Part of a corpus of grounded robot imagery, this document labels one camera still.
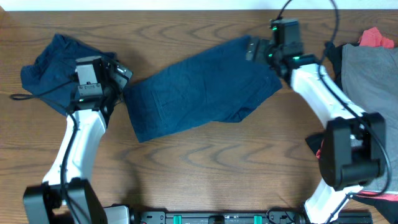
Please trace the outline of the blue denim shorts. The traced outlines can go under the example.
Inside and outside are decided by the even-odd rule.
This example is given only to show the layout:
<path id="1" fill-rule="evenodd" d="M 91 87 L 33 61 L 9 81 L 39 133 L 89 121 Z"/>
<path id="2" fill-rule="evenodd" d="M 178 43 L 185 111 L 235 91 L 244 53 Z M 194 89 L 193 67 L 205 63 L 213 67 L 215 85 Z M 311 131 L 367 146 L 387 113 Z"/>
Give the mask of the blue denim shorts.
<path id="1" fill-rule="evenodd" d="M 246 60 L 250 39 L 217 45 L 127 87 L 124 100 L 137 140 L 212 121 L 238 123 L 280 90 L 273 70 Z"/>

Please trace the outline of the dark navy garment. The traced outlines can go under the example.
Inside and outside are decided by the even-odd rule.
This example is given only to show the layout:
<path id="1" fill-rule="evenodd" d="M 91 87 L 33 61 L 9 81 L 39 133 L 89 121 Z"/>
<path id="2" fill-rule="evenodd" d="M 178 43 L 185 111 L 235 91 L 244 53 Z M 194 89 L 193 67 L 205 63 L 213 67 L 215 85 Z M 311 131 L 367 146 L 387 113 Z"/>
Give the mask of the dark navy garment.
<path id="1" fill-rule="evenodd" d="M 70 93 L 77 86 L 72 81 L 76 59 L 97 55 L 116 58 L 114 52 L 102 52 L 80 40 L 56 34 L 32 65 L 21 68 L 22 87 L 33 95 L 47 92 L 45 102 L 65 116 Z"/>

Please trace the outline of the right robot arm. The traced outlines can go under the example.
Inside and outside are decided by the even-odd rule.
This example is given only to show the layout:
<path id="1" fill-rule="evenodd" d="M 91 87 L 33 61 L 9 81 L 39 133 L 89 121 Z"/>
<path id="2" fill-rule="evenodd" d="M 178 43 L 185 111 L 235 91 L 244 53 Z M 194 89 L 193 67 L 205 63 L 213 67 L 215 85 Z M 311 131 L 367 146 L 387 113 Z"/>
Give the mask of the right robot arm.
<path id="1" fill-rule="evenodd" d="M 322 179 L 302 212 L 288 223 L 340 222 L 339 212 L 365 185 L 387 176 L 384 194 L 391 183 L 391 162 L 385 148 L 385 120 L 355 105 L 330 79 L 321 60 L 305 54 L 296 19 L 278 16 L 270 21 L 270 41 L 253 37 L 246 60 L 268 65 L 277 76 L 311 107 L 325 131 L 318 164 Z"/>

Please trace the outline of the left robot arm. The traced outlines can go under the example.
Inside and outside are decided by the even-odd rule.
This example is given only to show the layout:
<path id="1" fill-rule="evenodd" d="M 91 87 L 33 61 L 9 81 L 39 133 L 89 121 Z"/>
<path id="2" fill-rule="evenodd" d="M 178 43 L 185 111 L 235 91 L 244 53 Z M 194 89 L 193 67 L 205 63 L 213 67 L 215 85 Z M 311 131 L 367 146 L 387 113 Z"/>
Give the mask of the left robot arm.
<path id="1" fill-rule="evenodd" d="M 76 60 L 78 98 L 66 108 L 67 129 L 42 183 L 27 187 L 29 223 L 129 223 L 129 207 L 103 207 L 91 184 L 96 153 L 110 116 L 133 72 L 100 56 Z"/>

